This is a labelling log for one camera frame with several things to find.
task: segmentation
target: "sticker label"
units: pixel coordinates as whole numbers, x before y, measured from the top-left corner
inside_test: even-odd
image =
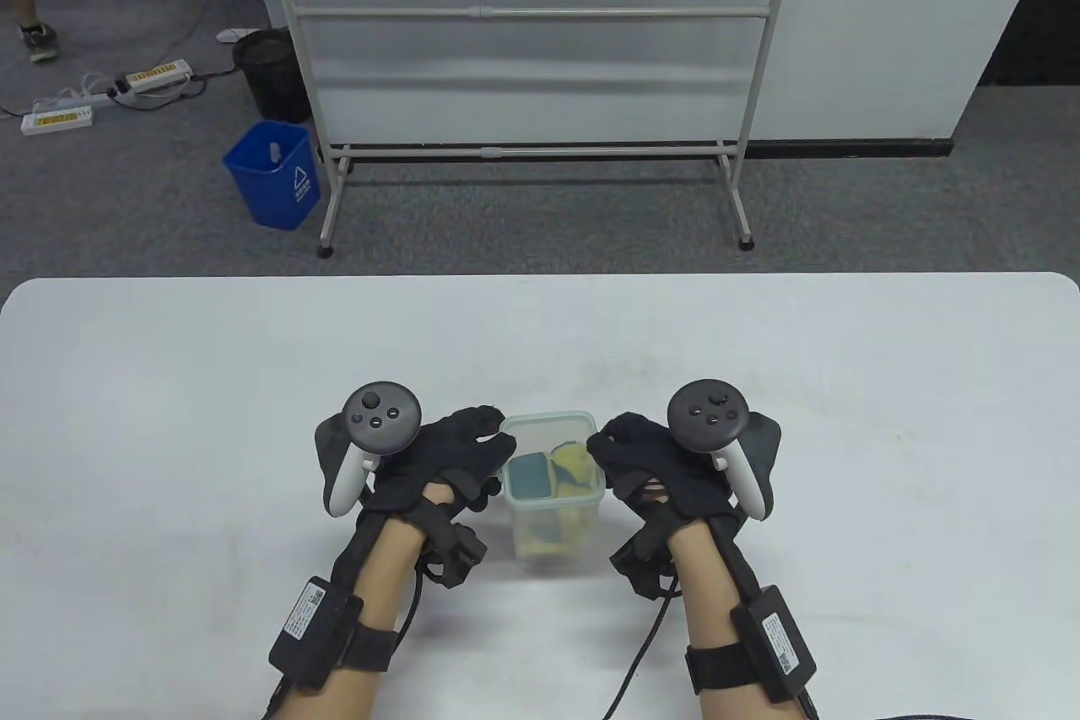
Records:
[[[765,627],[765,635],[769,637],[772,652],[777,654],[777,661],[780,662],[780,669],[784,670],[785,676],[791,675],[799,665],[799,660],[798,655],[795,654],[795,648],[792,647],[792,640],[787,638],[780,616],[773,613],[761,622],[761,626]]]
[[[296,601],[296,607],[293,608],[293,612],[289,613],[288,621],[285,622],[285,626],[282,629],[297,641],[303,638],[308,625],[311,624],[311,617],[315,615],[315,611],[319,610],[324,596],[326,596],[325,588],[321,588],[313,582],[309,582],[303,587],[303,593],[300,594],[300,598]]]

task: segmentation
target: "extension cord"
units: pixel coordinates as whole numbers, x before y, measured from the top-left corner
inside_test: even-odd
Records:
[[[94,122],[93,107],[77,107],[73,110],[48,111],[23,116],[19,126],[25,136],[31,134],[62,133],[65,130],[81,130]]]
[[[70,98],[51,98],[48,101],[39,101],[33,106],[36,113],[50,113],[50,111],[78,110],[79,107],[100,107],[110,106],[111,101],[106,92],[95,92],[93,95],[72,95]]]
[[[158,87],[168,87],[170,84],[186,82],[194,71],[186,60],[176,59],[159,64],[157,68],[144,72],[132,72],[126,77],[127,84],[135,92],[156,91]]]

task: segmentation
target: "whiteboard stand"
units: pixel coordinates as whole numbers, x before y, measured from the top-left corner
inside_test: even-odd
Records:
[[[502,158],[517,158],[517,160],[536,161],[558,161],[571,160],[571,158],[598,158],[598,160],[626,160],[626,158],[648,157],[648,158],[694,158],[706,157],[716,161],[724,180],[725,191],[728,202],[734,214],[737,223],[739,248],[748,250],[754,248],[754,235],[746,217],[740,195],[739,184],[743,175],[743,165],[746,159],[746,145],[751,137],[754,125],[754,114],[757,110],[757,103],[761,94],[761,84],[765,79],[765,68],[769,59],[769,50],[772,45],[772,36],[777,26],[777,17],[780,13],[782,0],[769,0],[768,5],[718,5],[718,6],[662,6],[662,8],[580,8],[580,6],[552,6],[552,8],[419,8],[419,6],[391,6],[391,8],[328,8],[316,5],[297,5],[296,0],[283,0],[285,17],[289,29],[293,31],[293,42],[299,60],[300,71],[303,82],[308,89],[311,99],[311,109],[315,122],[315,130],[319,137],[320,157],[326,168],[329,181],[330,195],[327,203],[326,215],[323,221],[322,233],[319,240],[318,254],[321,258],[328,258],[334,254],[334,233],[337,229],[338,217],[341,210],[341,200],[347,188],[363,185],[355,180],[349,180],[354,163],[362,161],[408,161],[408,160],[432,160],[432,158],[446,158],[455,161],[498,161]],[[761,38],[757,49],[757,57],[754,62],[754,71],[751,77],[750,89],[746,96],[746,104],[742,114],[742,122],[739,128],[738,140],[726,141],[718,134],[717,141],[706,142],[706,145],[514,145],[514,146],[475,146],[475,145],[405,145],[382,148],[378,145],[362,145],[362,142],[332,142],[327,138],[329,128],[326,125],[326,114],[320,103],[320,82],[312,67],[310,40],[305,28],[305,23],[312,18],[353,18],[359,23],[365,21],[407,21],[407,18],[471,18],[477,23],[498,21],[522,21],[529,18],[572,18],[572,21],[632,21],[647,25],[649,22],[672,21],[672,18],[761,18],[765,22],[761,30]]]

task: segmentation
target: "hand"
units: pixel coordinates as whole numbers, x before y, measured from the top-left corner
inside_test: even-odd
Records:
[[[725,474],[716,472],[708,454],[691,453],[675,444],[667,427],[624,412],[591,437],[588,447],[608,487],[643,518],[666,493],[672,507],[687,520],[726,518],[732,535],[742,526],[740,512],[731,506],[731,486]]]
[[[411,445],[378,466],[375,492],[364,510],[403,514],[417,504],[424,487],[435,481],[454,490],[446,507],[450,516],[465,506],[482,512],[488,497],[499,492],[495,474],[517,447],[513,435],[499,433],[502,420],[498,408],[481,406],[420,427]]]

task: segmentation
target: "vr controller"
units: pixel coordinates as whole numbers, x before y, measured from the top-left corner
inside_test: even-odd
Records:
[[[751,411],[739,389],[719,380],[683,385],[667,404],[667,429],[684,450],[712,457],[747,516],[765,520],[772,514],[769,474],[780,449],[780,425]]]
[[[400,453],[420,432],[420,403],[393,381],[356,389],[340,412],[315,430],[323,470],[323,507],[333,517],[348,514],[360,501],[369,473],[382,459]],[[698,380],[683,385],[667,404],[667,426],[679,447],[710,454],[725,473],[739,504],[750,517],[772,513],[769,474],[780,447],[780,425],[753,412],[732,384]]]
[[[420,433],[420,400],[405,385],[374,381],[356,389],[340,412],[315,429],[323,470],[323,507],[333,517],[360,501],[367,476]]]

